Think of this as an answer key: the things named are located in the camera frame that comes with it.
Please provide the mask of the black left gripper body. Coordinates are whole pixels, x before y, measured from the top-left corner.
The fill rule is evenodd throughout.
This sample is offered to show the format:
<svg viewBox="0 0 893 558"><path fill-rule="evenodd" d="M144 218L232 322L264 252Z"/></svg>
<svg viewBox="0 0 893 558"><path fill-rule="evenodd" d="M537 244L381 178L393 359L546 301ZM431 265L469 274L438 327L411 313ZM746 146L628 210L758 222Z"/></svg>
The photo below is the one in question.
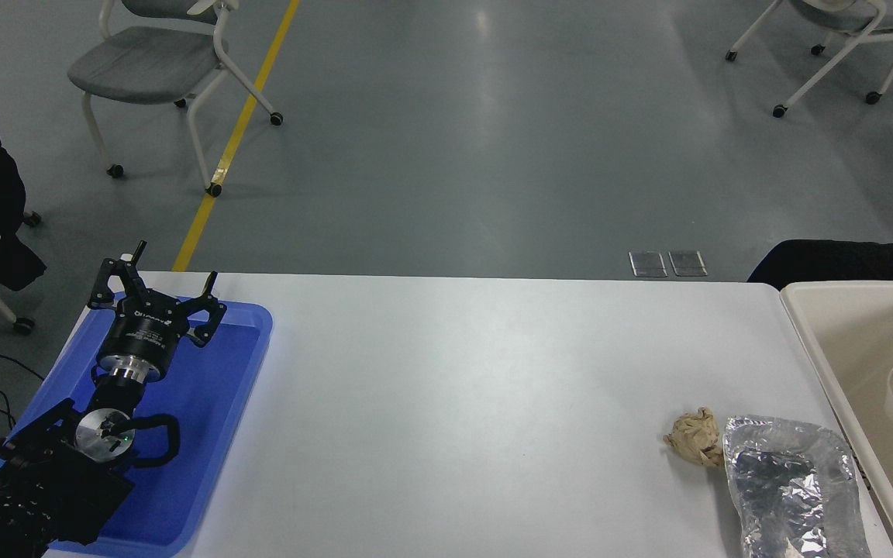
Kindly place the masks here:
<svg viewBox="0 0 893 558"><path fill-rule="evenodd" d="M99 350L99 363L115 357L137 357L148 363L170 363L187 320L169 296L142 299L126 296L115 307L115 320Z"/></svg>

